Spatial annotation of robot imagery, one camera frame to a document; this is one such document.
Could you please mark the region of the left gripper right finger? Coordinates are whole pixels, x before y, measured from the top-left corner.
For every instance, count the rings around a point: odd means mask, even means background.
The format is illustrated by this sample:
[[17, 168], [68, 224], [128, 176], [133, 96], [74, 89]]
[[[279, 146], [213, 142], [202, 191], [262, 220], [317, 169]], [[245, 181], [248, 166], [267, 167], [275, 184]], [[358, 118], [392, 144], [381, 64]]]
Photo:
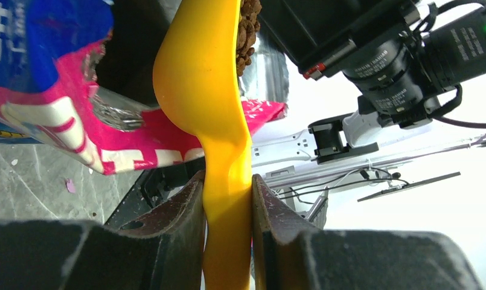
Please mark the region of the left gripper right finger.
[[430, 231], [322, 230], [252, 178], [257, 289], [481, 289], [459, 246]]

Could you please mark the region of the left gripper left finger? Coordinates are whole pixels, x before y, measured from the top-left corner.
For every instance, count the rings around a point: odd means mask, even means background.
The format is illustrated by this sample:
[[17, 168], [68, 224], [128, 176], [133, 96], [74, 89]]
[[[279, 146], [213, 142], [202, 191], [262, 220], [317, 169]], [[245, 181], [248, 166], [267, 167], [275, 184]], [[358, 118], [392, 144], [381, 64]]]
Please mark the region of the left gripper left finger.
[[204, 178], [196, 173], [119, 230], [86, 220], [0, 220], [0, 289], [199, 289]]

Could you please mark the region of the yellow plastic scoop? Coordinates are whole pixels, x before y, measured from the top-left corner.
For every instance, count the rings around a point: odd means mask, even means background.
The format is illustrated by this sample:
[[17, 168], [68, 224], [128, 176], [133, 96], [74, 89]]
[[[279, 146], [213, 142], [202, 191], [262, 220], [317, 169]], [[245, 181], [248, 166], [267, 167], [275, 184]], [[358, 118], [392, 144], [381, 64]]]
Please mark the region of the yellow plastic scoop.
[[162, 111], [205, 154], [206, 289], [250, 286], [251, 141], [235, 70], [239, 16], [239, 1], [182, 1], [153, 64]]

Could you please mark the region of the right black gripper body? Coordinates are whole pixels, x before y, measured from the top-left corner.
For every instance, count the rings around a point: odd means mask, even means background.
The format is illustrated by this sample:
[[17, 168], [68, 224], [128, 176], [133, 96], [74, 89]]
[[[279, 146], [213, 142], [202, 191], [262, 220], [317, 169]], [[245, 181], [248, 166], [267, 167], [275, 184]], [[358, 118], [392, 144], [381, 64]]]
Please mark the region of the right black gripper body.
[[300, 74], [330, 77], [420, 18], [418, 1], [262, 1], [261, 26], [297, 66]]

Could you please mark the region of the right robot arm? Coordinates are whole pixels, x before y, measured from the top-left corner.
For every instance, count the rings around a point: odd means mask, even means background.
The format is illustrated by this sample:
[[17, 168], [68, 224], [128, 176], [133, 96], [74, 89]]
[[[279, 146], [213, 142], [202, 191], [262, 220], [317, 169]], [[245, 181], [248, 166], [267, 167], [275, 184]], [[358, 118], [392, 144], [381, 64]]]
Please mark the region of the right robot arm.
[[434, 29], [464, 1], [263, 1], [259, 21], [305, 79], [342, 73], [358, 109], [312, 123], [318, 164], [372, 153], [387, 127], [413, 129], [462, 102], [462, 82], [486, 74], [486, 1]]

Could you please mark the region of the pet food bag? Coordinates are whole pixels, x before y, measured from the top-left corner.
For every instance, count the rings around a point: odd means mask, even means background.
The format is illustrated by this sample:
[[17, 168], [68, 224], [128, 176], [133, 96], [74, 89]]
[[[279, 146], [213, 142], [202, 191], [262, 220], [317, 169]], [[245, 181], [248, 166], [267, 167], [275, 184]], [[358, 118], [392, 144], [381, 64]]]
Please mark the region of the pet food bag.
[[[168, 119], [153, 89], [153, 64], [178, 10], [171, 5], [0, 1], [0, 143], [47, 144], [104, 175], [202, 157], [199, 140]], [[240, 101], [250, 140], [286, 111], [281, 102]]]

